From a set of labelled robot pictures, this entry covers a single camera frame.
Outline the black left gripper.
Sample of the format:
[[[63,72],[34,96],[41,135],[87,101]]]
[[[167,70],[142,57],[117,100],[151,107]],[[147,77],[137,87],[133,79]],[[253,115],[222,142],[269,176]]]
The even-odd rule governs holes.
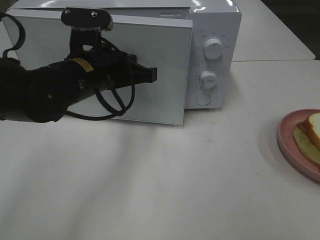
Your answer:
[[[132,84],[154,83],[157,68],[138,64],[102,37],[113,29],[113,18],[102,8],[66,7],[61,21],[71,27],[69,54],[64,60],[64,89],[69,93],[115,90]]]

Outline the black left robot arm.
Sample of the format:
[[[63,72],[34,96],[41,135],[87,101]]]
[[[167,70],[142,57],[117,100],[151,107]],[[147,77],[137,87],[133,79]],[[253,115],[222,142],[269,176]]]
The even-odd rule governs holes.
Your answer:
[[[60,17],[71,28],[69,55],[27,70],[21,62],[0,59],[1,120],[48,123],[63,116],[104,121],[123,116],[133,105],[136,85],[157,80],[155,67],[144,67],[137,56],[119,50],[102,37],[113,28],[112,16],[101,8],[66,7]],[[88,116],[69,107],[95,96],[108,115]]]

